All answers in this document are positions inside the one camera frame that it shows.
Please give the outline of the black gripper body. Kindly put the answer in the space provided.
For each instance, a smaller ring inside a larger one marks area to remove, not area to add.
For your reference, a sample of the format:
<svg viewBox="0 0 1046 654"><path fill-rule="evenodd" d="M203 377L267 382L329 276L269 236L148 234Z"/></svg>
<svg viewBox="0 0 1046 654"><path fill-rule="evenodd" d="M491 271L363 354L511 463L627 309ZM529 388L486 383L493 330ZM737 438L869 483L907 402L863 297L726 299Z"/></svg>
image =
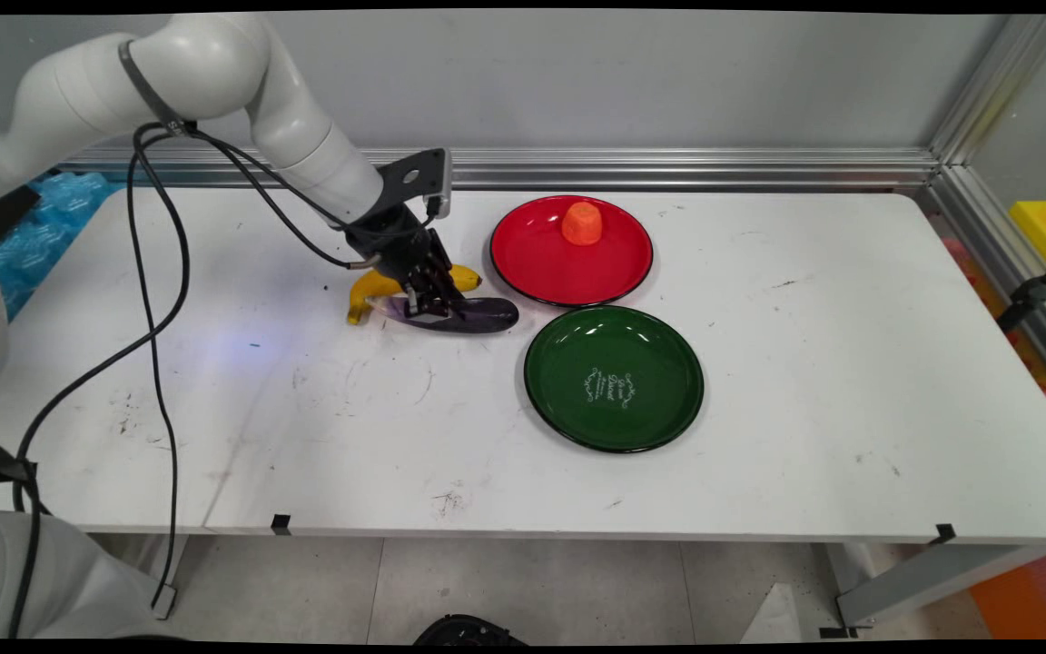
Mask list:
<svg viewBox="0 0 1046 654"><path fill-rule="evenodd" d="M435 289L435 272L449 272L451 261L435 228L420 223L406 204L367 215L346 229L346 242L364 258L378 257L374 269L397 281Z"/></svg>

